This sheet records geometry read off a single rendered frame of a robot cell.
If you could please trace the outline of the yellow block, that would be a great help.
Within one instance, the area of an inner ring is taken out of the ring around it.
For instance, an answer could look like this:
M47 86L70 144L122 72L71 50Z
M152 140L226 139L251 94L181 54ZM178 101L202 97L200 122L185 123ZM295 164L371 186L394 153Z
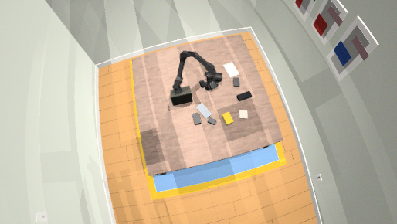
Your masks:
M223 114L222 116L223 116L223 118L224 118L224 120L225 120L225 122L226 122L226 125L233 123L232 118L231 118L229 112Z

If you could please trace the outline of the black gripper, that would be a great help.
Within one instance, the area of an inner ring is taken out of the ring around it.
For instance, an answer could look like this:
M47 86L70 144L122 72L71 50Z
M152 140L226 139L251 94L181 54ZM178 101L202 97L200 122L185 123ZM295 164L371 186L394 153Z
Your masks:
M221 81L218 81L218 80L215 80L215 79L213 79L216 83L220 83ZM209 82L212 82L213 80L207 80L207 82L204 82L204 81L199 81L199 83L200 83L200 85L201 85L201 88L203 88L203 87L207 87L207 85L206 84L208 84Z

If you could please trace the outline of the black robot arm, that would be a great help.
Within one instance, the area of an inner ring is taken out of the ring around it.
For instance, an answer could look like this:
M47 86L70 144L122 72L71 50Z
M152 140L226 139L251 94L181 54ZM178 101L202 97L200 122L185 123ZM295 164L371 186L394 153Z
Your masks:
M182 88L180 87L182 80L183 80L182 72L183 72L183 69L185 66L185 61L186 61L187 57L191 57L191 56L193 56L195 59L197 59L208 70L208 72L205 72L205 75L204 75L204 76L207 76L207 80L215 79L218 81L222 81L222 73L217 73L216 70L214 69L215 67L210 62L203 59L195 51L191 52L191 51L184 50L179 55L180 63L179 63L179 68L178 68L178 75L175 79L174 86L172 87L172 88L174 88L175 94L182 93ZM211 89L214 89L219 84L213 80L212 82L209 82L209 85L210 85Z

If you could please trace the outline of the white flat sheet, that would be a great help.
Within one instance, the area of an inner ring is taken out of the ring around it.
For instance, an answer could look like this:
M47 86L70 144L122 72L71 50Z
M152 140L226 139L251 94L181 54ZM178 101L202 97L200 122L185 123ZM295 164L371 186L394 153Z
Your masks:
M226 72L229 74L230 77L239 75L237 68L235 68L232 62L225 64L223 66L225 67Z

